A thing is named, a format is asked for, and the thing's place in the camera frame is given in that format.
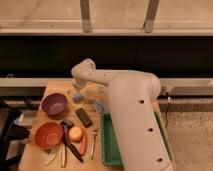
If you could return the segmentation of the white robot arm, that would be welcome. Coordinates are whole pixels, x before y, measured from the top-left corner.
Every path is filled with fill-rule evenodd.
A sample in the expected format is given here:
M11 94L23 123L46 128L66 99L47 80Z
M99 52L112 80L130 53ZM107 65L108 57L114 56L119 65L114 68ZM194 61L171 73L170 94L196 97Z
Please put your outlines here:
M161 83L152 73L97 69L85 59L71 69L78 89L93 82L107 86L108 108L125 171L174 171L164 129L152 102Z

